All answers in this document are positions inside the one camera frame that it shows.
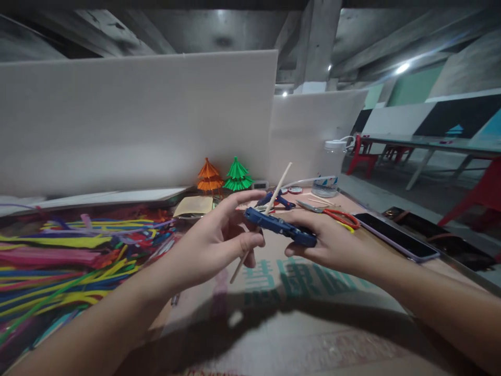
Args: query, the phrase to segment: left hand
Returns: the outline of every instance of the left hand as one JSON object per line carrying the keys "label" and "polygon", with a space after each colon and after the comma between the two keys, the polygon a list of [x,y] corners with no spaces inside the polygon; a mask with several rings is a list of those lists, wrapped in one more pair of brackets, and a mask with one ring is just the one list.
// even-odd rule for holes
{"label": "left hand", "polygon": [[[265,195],[264,191],[244,191],[225,198],[156,262],[165,265],[176,290],[182,291],[210,280],[248,250],[245,265],[256,265],[254,248],[263,247],[265,239],[262,233],[255,232],[257,226],[244,218],[244,212],[236,208]],[[246,232],[240,224],[244,224],[250,232]]]}

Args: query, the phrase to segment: desk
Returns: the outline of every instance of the desk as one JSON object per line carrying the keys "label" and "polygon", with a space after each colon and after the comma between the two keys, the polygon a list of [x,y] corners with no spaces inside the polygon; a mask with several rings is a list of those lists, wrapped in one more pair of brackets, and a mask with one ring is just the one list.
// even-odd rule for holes
{"label": "desk", "polygon": [[[406,146],[406,147],[428,150],[423,160],[421,161],[419,167],[414,172],[414,175],[409,181],[409,184],[407,184],[407,187],[405,188],[407,191],[410,191],[412,189],[413,185],[415,184],[419,175],[423,171],[424,167],[428,164],[428,161],[432,157],[433,153],[437,150],[450,151],[467,155],[467,157],[464,159],[463,163],[458,168],[458,171],[455,173],[455,175],[456,174],[459,175],[460,172],[463,171],[466,168],[466,166],[470,163],[470,161],[474,158],[474,156],[479,156],[479,157],[501,156],[501,142],[499,142],[498,140],[480,141],[473,139],[456,138],[452,141],[451,144],[441,144],[440,141],[444,140],[443,137],[383,135],[383,134],[381,135],[375,134],[369,137],[364,137],[363,140],[377,144],[398,145],[398,146]],[[383,160],[385,151],[383,152],[383,154],[381,154],[379,163]]]}
{"label": "desk", "polygon": [[[348,212],[367,211],[345,194],[330,201]],[[374,252],[396,253],[364,229],[353,236]],[[474,374],[385,291],[299,257],[287,259],[288,238],[265,231],[265,239],[256,269],[243,268],[233,285],[237,261],[183,292],[176,307],[168,304],[165,324],[160,327],[165,317],[158,318],[156,335],[150,333],[154,342],[134,350],[117,375],[146,374],[145,367],[151,374],[193,376]],[[481,288],[442,260],[423,267]]]}

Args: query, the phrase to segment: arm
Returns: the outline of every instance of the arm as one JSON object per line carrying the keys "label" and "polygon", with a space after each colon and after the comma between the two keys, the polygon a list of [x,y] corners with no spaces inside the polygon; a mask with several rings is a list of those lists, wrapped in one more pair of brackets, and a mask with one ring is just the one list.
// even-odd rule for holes
{"label": "arm", "polygon": [[327,216],[296,211],[281,218],[312,229],[319,239],[314,248],[291,243],[286,256],[378,285],[479,367],[501,374],[501,299],[397,255],[374,252]]}
{"label": "arm", "polygon": [[[247,250],[264,245],[262,234],[239,226],[245,221],[235,210],[264,194],[240,192],[223,200],[166,256],[44,341],[10,375],[112,374],[172,296],[211,279]],[[254,254],[249,255],[246,265],[254,267]]]}

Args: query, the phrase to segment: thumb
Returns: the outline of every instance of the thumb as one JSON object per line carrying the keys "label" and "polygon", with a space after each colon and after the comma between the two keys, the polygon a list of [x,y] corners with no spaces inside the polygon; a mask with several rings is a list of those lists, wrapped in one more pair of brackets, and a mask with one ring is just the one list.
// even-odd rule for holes
{"label": "thumb", "polygon": [[228,258],[228,263],[242,257],[257,246],[264,246],[265,238],[258,232],[243,232],[233,239],[221,243],[220,249]]}

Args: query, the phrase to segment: scissors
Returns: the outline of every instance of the scissors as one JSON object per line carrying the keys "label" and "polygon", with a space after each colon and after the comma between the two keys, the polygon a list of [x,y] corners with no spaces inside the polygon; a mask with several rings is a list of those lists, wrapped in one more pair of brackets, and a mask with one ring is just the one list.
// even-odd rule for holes
{"label": "scissors", "polygon": [[351,214],[345,213],[345,212],[340,211],[340,210],[317,208],[315,206],[312,206],[310,204],[307,204],[307,203],[299,201],[299,200],[297,201],[297,203],[303,209],[309,210],[311,212],[327,214],[329,217],[333,218],[334,220],[336,220],[337,222],[339,222],[341,225],[348,228],[349,230],[357,230],[360,228],[359,220],[356,219]]}

